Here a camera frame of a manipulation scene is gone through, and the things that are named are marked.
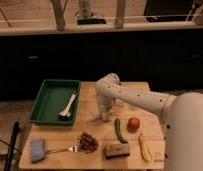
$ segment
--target wooden tabletop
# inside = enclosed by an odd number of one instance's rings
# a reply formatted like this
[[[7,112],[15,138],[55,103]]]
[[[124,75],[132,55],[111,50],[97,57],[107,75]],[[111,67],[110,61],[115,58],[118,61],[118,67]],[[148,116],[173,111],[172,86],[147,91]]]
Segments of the wooden tabletop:
[[[146,82],[123,82],[122,86],[148,90]],[[163,160],[145,162],[140,153],[138,137],[144,133],[147,143],[155,159],[164,158],[164,138],[157,116],[138,107],[124,103],[123,107],[115,105],[110,122],[100,120],[88,122],[98,114],[94,82],[82,82],[79,95],[76,120],[73,126],[39,126],[33,124],[26,141],[19,163],[21,169],[162,169]],[[137,116],[141,125],[136,133],[129,133],[126,129],[128,119]],[[114,120],[121,120],[121,132],[130,144],[130,156],[106,159],[104,147],[107,144],[119,144],[114,130]],[[62,149],[77,144],[77,138],[82,132],[87,132],[99,142],[98,150],[91,154],[62,152],[46,155],[43,161],[30,162],[30,140],[43,138],[45,149]]]

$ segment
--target cucumber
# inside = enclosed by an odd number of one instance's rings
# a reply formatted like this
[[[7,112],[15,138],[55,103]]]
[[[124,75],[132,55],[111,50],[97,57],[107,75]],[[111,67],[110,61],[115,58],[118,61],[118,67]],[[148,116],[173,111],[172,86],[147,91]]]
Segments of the cucumber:
[[[116,135],[117,135],[117,138],[118,140],[122,143],[122,144],[125,144],[125,143],[128,143],[121,135],[121,128],[120,128],[120,119],[115,119],[115,132],[116,132]]]

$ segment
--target blue sponge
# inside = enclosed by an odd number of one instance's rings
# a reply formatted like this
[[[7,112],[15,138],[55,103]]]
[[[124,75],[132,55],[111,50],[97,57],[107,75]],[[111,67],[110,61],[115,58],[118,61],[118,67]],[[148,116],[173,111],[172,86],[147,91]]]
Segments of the blue sponge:
[[[34,139],[30,141],[30,159],[32,163],[45,159],[43,139]]]

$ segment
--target red tomato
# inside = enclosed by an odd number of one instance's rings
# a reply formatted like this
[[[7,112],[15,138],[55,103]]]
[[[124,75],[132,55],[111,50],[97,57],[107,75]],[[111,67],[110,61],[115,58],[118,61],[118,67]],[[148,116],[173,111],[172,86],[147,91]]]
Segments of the red tomato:
[[[140,120],[137,117],[131,117],[128,121],[128,130],[130,132],[135,132],[140,127]]]

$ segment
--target metal fork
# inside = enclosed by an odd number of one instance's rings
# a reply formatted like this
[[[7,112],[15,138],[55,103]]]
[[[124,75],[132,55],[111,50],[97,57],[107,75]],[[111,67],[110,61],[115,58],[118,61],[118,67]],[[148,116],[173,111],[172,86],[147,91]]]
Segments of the metal fork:
[[[74,145],[74,146],[71,146],[69,148],[63,148],[63,149],[59,149],[59,150],[47,150],[46,154],[60,153],[60,152],[64,152],[64,151],[78,152],[79,151],[79,146]]]

